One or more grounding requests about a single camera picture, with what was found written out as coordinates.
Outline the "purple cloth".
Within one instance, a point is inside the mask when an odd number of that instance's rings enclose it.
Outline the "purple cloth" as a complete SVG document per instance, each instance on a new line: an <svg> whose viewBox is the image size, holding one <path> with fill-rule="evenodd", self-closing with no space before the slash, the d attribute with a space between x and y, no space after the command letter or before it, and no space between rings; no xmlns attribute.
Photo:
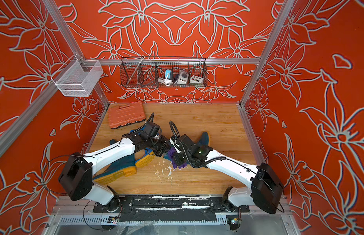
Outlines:
<svg viewBox="0 0 364 235"><path fill-rule="evenodd" d="M167 160L172 162L172 166L174 169L181 169L187 166L187 162L183 162L182 160L178 159L178 153L174 147L171 147L167 154L165 155Z"/></svg>

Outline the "blue rubber boot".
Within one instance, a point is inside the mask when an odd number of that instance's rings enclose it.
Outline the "blue rubber boot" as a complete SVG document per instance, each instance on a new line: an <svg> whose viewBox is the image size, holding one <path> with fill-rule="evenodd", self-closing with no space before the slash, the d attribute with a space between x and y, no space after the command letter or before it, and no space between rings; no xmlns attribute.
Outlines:
<svg viewBox="0 0 364 235"><path fill-rule="evenodd" d="M130 169L136 171L137 168L145 167L154 159L153 150L147 148L131 155Z"/></svg>

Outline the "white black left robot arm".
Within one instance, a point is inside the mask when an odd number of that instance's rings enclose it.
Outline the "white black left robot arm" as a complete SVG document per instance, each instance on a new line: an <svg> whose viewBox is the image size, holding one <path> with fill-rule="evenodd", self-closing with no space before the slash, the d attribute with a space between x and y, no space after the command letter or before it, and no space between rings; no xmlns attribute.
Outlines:
<svg viewBox="0 0 364 235"><path fill-rule="evenodd" d="M96 183L93 176L115 161L141 150L150 149L155 156L161 157L171 148L171 143L159 132L160 126L149 121L108 147L84 155L71 154L58 181L72 201L91 200L114 211L120 205L119 196L110 187Z"/></svg>

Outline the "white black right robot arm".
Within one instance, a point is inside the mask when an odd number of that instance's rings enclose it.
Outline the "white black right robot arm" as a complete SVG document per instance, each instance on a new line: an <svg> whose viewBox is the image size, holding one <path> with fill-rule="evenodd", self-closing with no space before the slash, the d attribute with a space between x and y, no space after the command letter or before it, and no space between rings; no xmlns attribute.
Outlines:
<svg viewBox="0 0 364 235"><path fill-rule="evenodd" d="M224 173L249 189L232 188L227 200L234 206L246 205L246 197L262 211L275 214L280 204L284 186L270 165L247 164L218 152L214 148L194 143L187 135L173 135L170 143L175 149L172 155L177 166L188 163L192 168L207 168Z"/></svg>

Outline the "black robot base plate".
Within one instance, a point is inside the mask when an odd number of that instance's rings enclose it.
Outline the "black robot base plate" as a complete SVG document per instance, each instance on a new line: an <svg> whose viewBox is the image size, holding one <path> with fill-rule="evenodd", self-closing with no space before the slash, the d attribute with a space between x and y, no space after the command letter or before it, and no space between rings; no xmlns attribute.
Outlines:
<svg viewBox="0 0 364 235"><path fill-rule="evenodd" d="M209 212L250 211L249 206L236 207L222 195L121 195L119 205L113 213L131 213L157 210L208 210Z"/></svg>

